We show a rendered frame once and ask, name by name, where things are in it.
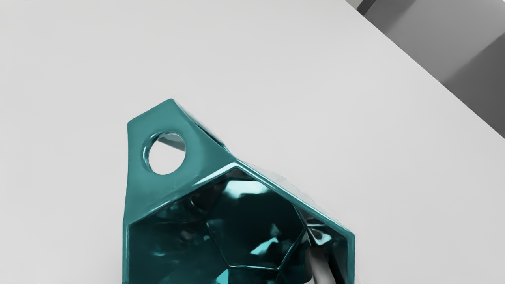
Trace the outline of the teal faceted mug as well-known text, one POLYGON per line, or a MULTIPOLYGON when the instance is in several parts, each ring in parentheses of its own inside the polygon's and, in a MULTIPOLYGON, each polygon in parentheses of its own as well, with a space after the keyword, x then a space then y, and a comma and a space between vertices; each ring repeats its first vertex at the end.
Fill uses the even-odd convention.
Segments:
POLYGON ((175 100, 127 125, 123 284, 305 284, 321 247, 355 280, 355 235, 283 176, 236 158, 175 100))

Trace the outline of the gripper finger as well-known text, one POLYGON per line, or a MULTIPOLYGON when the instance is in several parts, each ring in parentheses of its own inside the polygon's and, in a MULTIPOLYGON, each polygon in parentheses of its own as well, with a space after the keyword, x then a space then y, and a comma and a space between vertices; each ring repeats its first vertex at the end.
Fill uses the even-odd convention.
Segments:
POLYGON ((326 256, 321 247, 305 250, 305 284, 344 284, 335 258, 326 256))

